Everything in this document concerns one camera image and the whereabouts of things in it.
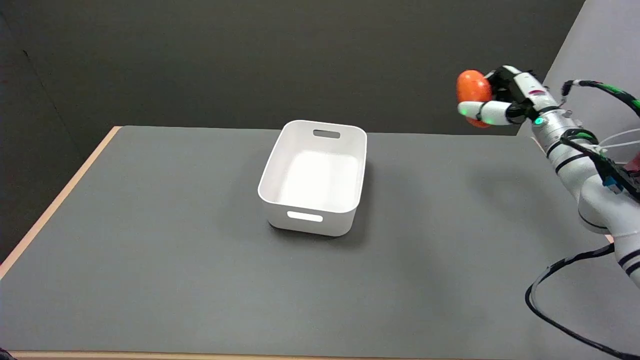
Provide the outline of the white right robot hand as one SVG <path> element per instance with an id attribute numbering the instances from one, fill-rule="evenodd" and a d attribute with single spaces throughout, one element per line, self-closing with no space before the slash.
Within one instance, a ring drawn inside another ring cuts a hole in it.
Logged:
<path id="1" fill-rule="evenodd" d="M 521 125 L 560 109 L 541 82 L 527 71 L 509 64 L 481 73 L 465 70 L 455 82 L 457 111 L 478 128 Z"/>

